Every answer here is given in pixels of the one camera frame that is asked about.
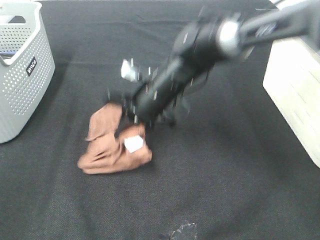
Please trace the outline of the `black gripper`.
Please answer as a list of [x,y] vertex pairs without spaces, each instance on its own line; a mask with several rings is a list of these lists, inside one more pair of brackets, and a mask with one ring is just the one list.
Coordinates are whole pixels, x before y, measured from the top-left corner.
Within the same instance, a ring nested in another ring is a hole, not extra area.
[[186,82],[159,76],[144,82],[133,95],[121,98],[122,108],[134,123],[153,126],[155,123],[174,126],[190,114],[185,99]]

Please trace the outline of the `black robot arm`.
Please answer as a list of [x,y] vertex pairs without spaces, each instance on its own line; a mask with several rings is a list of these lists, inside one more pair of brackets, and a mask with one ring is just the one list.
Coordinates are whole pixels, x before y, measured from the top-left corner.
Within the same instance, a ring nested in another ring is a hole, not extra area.
[[320,43],[319,1],[306,0],[246,20],[236,13],[202,16],[177,35],[163,68],[142,72],[133,60],[123,60],[121,77],[138,84],[120,97],[124,115],[132,123],[161,120],[173,125],[177,102],[202,88],[216,63],[245,59],[257,45],[300,36]]

